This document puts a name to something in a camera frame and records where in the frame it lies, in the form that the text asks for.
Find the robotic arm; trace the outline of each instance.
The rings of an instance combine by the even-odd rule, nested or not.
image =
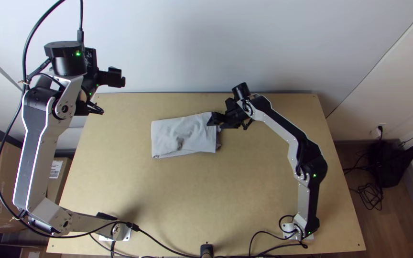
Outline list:
[[[49,235],[99,228],[96,233],[106,238],[129,240],[131,230],[138,231],[138,226],[122,225],[117,218],[104,213],[91,216],[73,212],[45,197],[58,137],[74,115],[103,114],[100,107],[90,102],[96,88],[103,84],[123,87],[125,78],[113,67],[108,72],[99,71],[95,49],[84,48],[80,42],[53,42],[44,49],[52,61],[53,74],[42,77],[23,96],[26,132],[12,201],[26,212],[32,227]],[[58,90],[51,88],[55,81]]]
[[[251,95],[246,83],[234,87],[232,92],[234,98],[226,100],[226,113],[213,112],[208,125],[219,125],[223,129],[242,126],[246,130],[253,121],[262,121],[289,144],[289,163],[294,178],[299,182],[298,211],[291,223],[281,224],[280,227],[285,238],[297,232],[291,239],[302,240],[320,226],[316,208],[319,186],[327,172],[327,163],[320,148],[302,130],[273,110],[266,97]]]

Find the power outlet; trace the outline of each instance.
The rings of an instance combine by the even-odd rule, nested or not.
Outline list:
[[[374,138],[374,139],[380,139],[381,136],[385,133],[385,125],[386,123],[380,123],[377,125],[376,128],[371,130],[369,134]]]

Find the folded fabric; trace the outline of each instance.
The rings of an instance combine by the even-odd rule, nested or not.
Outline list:
[[[216,152],[218,126],[207,126],[211,112],[153,121],[152,157],[161,159],[203,152]]]

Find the wooden floor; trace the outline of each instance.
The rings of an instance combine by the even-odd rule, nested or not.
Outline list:
[[[365,144],[337,144],[342,167],[352,167]],[[353,171],[346,175],[350,188],[372,182],[368,172]],[[364,236],[366,251],[336,254],[314,254],[323,258],[413,258],[413,203],[403,182],[384,189],[382,210],[367,210],[357,193],[350,192]],[[105,256],[62,255],[63,258],[102,258]],[[286,256],[305,258],[307,255]]]

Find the wooden table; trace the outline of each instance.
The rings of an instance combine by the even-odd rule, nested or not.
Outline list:
[[[318,97],[264,95],[320,146],[329,167],[320,187],[315,239],[305,241],[308,249],[287,247],[272,254],[365,250]],[[255,122],[247,131],[222,131],[217,153],[151,158],[151,121],[224,112],[228,97],[231,94],[98,94],[95,100],[105,114],[87,119],[60,205],[134,222],[168,246],[193,255],[206,242],[215,246],[215,255],[247,255],[255,232],[282,236],[278,220],[296,213],[297,181],[287,160],[287,143],[263,123]],[[252,252],[281,244],[259,235]],[[117,242],[116,250],[174,256],[138,232],[128,242]],[[109,255],[88,236],[50,239],[48,252]]]

